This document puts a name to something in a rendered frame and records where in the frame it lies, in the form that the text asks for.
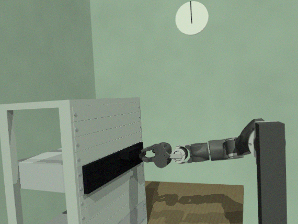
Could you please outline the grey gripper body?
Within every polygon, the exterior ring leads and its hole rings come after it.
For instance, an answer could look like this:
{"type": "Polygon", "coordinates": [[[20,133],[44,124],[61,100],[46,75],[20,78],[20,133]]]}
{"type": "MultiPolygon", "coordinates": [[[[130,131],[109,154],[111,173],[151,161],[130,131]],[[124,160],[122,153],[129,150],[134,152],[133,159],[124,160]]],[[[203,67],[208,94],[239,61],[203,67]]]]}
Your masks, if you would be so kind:
{"type": "Polygon", "coordinates": [[[182,159],[181,152],[177,151],[175,154],[171,154],[171,145],[165,142],[154,145],[152,152],[155,154],[154,163],[158,168],[164,168],[167,166],[171,162],[172,158],[175,158],[178,161],[182,159]]]}

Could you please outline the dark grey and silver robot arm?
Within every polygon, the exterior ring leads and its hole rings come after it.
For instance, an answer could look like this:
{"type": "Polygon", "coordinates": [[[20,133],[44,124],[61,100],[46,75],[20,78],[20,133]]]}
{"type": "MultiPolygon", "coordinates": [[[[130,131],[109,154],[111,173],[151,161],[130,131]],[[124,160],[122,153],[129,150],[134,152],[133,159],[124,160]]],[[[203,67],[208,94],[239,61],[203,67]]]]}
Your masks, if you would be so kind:
{"type": "Polygon", "coordinates": [[[256,164],[257,164],[256,128],[254,127],[254,123],[256,122],[273,122],[273,121],[264,121],[262,118],[253,119],[242,130],[242,132],[238,137],[231,137],[231,138],[222,139],[222,140],[210,140],[209,147],[207,142],[177,145],[171,154],[175,154],[175,152],[179,151],[182,154],[182,159],[178,161],[175,158],[172,158],[172,160],[178,164],[185,164],[185,163],[192,163],[192,162],[207,161],[207,160],[210,160],[210,157],[211,157],[211,161],[239,159],[239,158],[243,158],[243,155],[248,155],[252,153],[252,155],[256,158],[256,164]],[[185,146],[185,147],[182,147],[182,146],[185,146]],[[188,156],[187,149],[189,150],[189,153],[190,153],[190,159],[187,162],[183,162],[188,156]]]}

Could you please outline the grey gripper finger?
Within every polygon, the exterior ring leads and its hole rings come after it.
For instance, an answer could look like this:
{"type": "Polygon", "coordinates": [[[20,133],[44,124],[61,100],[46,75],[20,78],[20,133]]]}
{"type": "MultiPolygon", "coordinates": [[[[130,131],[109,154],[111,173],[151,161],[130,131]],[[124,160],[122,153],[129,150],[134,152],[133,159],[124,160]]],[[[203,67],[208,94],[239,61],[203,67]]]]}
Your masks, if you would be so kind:
{"type": "MultiPolygon", "coordinates": [[[[157,145],[157,144],[154,144],[154,145],[157,145]]],[[[154,145],[142,149],[141,154],[139,154],[139,155],[145,154],[147,151],[151,151],[154,145]]]]}
{"type": "Polygon", "coordinates": [[[145,153],[145,154],[142,154],[142,155],[139,155],[139,158],[140,158],[142,161],[144,161],[144,162],[154,162],[154,158],[155,158],[155,156],[148,158],[148,157],[146,157],[145,155],[146,155],[146,153],[145,153]]]}

